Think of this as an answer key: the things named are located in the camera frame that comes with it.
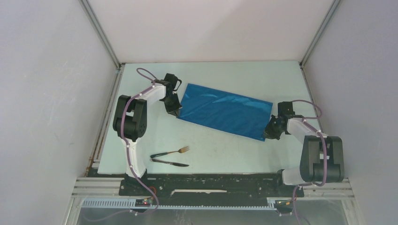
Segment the blue cloth napkin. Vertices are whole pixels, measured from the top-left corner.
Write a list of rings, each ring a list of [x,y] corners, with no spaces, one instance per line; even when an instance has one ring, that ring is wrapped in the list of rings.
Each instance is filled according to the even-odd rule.
[[[268,101],[192,83],[181,105],[181,120],[258,141],[265,141],[273,107]]]

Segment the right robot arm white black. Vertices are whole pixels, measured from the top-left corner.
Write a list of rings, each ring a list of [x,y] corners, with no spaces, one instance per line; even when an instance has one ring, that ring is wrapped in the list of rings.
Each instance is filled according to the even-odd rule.
[[[270,140],[279,140],[282,134],[292,135],[302,144],[299,166],[280,170],[281,178],[273,183],[273,190],[279,196],[287,195],[292,185],[321,187],[344,179],[342,139],[310,125],[309,117],[294,112],[293,103],[278,103],[277,115],[271,116],[262,135]]]

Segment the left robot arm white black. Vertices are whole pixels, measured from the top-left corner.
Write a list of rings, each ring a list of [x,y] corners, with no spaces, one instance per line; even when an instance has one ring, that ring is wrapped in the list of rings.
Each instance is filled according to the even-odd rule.
[[[177,91],[181,84],[182,81],[174,74],[167,73],[164,79],[153,79],[142,92],[134,96],[121,95],[117,100],[113,130],[126,148],[126,174],[135,178],[130,189],[137,195],[148,191],[148,182],[141,178],[147,168],[144,151],[139,146],[147,129],[148,109],[156,102],[163,102],[166,112],[178,117],[182,105]]]

